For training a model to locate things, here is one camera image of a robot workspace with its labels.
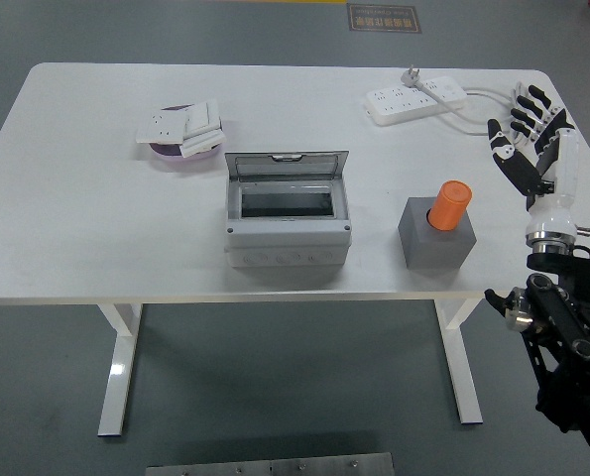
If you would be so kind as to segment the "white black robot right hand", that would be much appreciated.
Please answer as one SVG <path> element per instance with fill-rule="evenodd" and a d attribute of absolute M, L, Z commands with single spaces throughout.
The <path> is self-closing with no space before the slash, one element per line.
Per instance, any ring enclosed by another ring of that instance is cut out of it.
<path fill-rule="evenodd" d="M 526 239 L 531 244 L 550 238 L 572 244 L 577 235 L 570 212 L 578 176 L 576 129 L 565 108 L 554 104 L 534 85 L 516 97 L 511 115 L 512 130 L 532 146 L 537 162 L 532 163 L 513 144 L 496 119 L 487 123 L 488 138 L 495 164 L 527 199 L 531 221 Z"/>

